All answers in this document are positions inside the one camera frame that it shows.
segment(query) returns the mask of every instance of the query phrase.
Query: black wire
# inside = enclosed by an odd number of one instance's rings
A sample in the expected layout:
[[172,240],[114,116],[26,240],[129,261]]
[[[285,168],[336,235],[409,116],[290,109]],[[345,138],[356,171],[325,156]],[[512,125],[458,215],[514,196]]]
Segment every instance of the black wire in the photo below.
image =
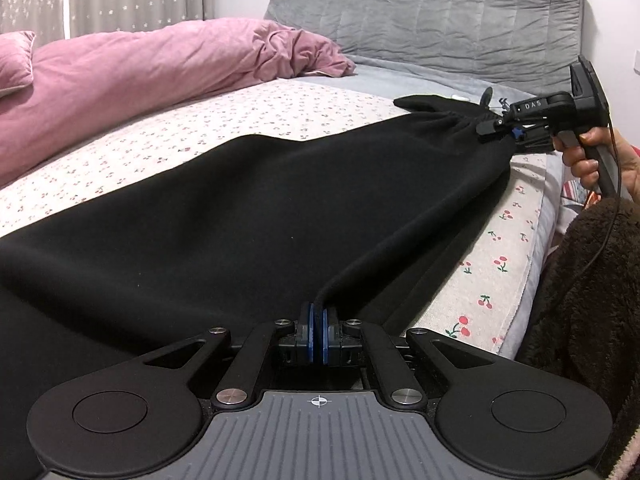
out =
[[578,272],[576,272],[572,276],[572,278],[569,280],[569,282],[566,284],[566,286],[562,290],[562,294],[560,294],[560,296],[557,297],[557,299],[553,303],[553,306],[549,310],[547,310],[546,313],[540,316],[539,320],[542,320],[544,317],[546,317],[546,314],[550,314],[553,310],[555,310],[560,305],[560,303],[562,303],[565,296],[574,287],[575,282],[577,282],[600,257],[600,255],[602,254],[602,251],[604,251],[605,247],[607,246],[607,242],[609,241],[609,237],[611,236],[611,232],[613,231],[613,225],[615,224],[616,218],[618,216],[618,212],[620,211],[620,200],[621,200],[620,193],[622,192],[622,170],[620,169],[620,159],[618,157],[618,147],[616,146],[616,136],[613,133],[613,124],[611,123],[611,116],[608,113],[607,113],[607,121],[609,122],[609,134],[611,135],[611,147],[613,149],[613,158],[616,161],[616,167],[618,168],[618,193],[616,195],[616,205],[614,207],[611,221],[609,222],[609,226],[607,227],[607,232],[604,235],[604,240],[602,241],[596,253],[593,255],[593,258],[591,258],[591,260],[589,260],[589,262],[582,269],[580,269]]

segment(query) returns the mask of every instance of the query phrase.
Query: brown fleece jacket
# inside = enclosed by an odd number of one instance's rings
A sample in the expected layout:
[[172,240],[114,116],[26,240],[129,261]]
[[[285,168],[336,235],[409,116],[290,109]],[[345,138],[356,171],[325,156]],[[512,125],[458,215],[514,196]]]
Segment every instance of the brown fleece jacket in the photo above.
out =
[[640,206],[622,201],[604,252],[560,296],[602,244],[613,211],[614,201],[602,200],[569,226],[516,358],[582,383],[607,403],[614,427],[598,467],[604,476],[640,424]]

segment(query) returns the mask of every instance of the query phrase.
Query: white wall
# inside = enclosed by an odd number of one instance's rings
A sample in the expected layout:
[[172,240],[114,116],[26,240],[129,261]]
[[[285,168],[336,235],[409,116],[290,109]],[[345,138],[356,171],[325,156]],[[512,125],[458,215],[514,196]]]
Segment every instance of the white wall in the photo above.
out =
[[[218,16],[262,17],[269,0],[216,0]],[[587,0],[582,51],[591,59],[612,108],[614,126],[640,146],[640,0]]]

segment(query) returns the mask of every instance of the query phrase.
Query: human hand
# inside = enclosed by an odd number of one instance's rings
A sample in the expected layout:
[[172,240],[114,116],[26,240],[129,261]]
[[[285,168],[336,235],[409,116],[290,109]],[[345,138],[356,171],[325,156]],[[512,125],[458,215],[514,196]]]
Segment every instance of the human hand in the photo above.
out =
[[[640,156],[620,132],[614,128],[616,148],[622,172],[622,185],[626,187],[633,201],[640,204]],[[571,168],[573,176],[580,178],[580,183],[587,189],[593,189],[598,183],[598,161],[587,159],[581,146],[565,146],[562,140],[553,137],[554,147],[562,152],[562,161]],[[592,128],[580,136],[580,142],[587,146],[604,144],[611,153],[611,134],[608,128]]]

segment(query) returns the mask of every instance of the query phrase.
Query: pink pillow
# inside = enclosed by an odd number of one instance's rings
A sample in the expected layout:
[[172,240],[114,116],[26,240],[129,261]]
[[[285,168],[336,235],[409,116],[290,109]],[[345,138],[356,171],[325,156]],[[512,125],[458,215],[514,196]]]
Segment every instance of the pink pillow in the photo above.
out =
[[31,49],[35,37],[31,30],[0,34],[0,97],[33,83]]

